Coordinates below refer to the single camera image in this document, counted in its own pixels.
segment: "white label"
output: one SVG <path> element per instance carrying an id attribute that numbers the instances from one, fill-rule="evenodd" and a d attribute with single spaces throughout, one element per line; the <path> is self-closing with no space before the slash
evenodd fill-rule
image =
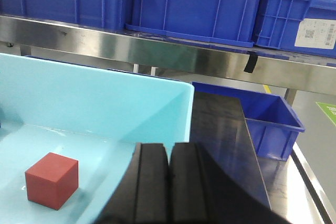
<path id="1" fill-rule="evenodd" d="M 336 20 L 305 18 L 300 22 L 296 47 L 334 49 Z"/>

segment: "blue crate handle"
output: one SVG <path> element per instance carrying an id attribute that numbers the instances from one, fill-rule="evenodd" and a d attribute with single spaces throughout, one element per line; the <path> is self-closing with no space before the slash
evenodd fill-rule
<path id="1" fill-rule="evenodd" d="M 310 5 L 306 10 L 305 16 L 310 8 L 336 11 L 336 0 L 310 0 Z"/>

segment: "light blue bin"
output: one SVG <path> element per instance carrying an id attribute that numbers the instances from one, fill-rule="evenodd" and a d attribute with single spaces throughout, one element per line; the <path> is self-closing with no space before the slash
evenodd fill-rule
<path id="1" fill-rule="evenodd" d="M 136 142 L 188 141 L 194 88 L 173 80 L 0 54 L 0 223 L 90 223 Z M 59 211 L 27 200 L 24 172 L 49 152 L 79 160 Z"/>

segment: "floor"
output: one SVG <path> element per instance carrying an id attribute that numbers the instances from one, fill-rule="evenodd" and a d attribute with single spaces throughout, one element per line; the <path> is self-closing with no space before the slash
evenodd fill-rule
<path id="1" fill-rule="evenodd" d="M 19 55 L 20 50 L 17 45 L 7 47 L 5 43 L 0 42 L 0 52 Z M 92 57 L 83 57 L 71 55 L 62 52 L 33 48 L 34 56 L 47 55 L 48 58 L 66 62 L 80 62 L 83 65 L 94 66 L 106 69 L 120 69 L 124 71 L 133 71 L 133 65 L 110 60 L 101 60 Z M 150 73 L 149 67 L 140 66 L 139 72 Z M 179 79 L 182 81 L 199 81 L 210 84 L 231 86 L 240 89 L 265 92 L 264 86 L 261 84 L 247 83 L 235 80 L 227 80 L 221 78 L 212 78 L 199 76 L 196 74 L 181 73 L 172 70 L 158 69 L 156 74 L 162 77 Z M 285 89 L 278 87 L 270 87 L 274 94 L 284 95 Z M 325 116 L 321 109 L 316 105 L 316 102 L 324 102 L 336 104 L 336 97 L 331 95 L 316 94 L 310 92 L 298 91 L 293 108 L 299 116 L 300 120 L 306 127 L 306 132 L 299 134 L 297 143 L 305 155 L 309 165 L 313 169 L 320 184 L 322 185 L 326 195 L 331 201 L 334 209 L 336 209 L 336 127 Z"/>

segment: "black tape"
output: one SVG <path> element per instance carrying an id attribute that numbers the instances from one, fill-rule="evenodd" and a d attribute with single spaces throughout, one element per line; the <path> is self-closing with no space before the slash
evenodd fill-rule
<path id="1" fill-rule="evenodd" d="M 250 57 L 248 58 L 244 72 L 253 73 L 254 68 L 258 61 L 258 55 L 256 52 L 249 52 L 249 54 L 250 54 Z"/>

